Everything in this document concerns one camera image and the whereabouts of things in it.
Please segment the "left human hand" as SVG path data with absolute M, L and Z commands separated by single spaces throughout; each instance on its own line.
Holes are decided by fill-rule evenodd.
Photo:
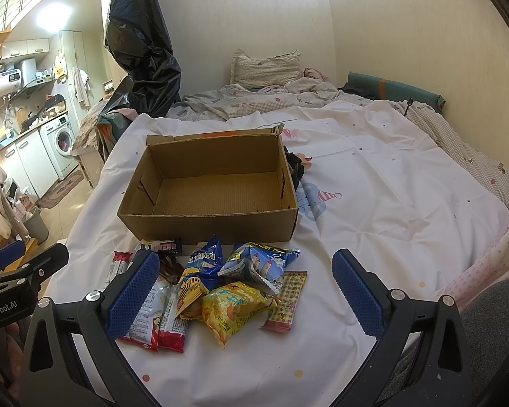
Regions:
M 23 362 L 23 343 L 18 323 L 0 328 L 0 382 L 16 398 Z

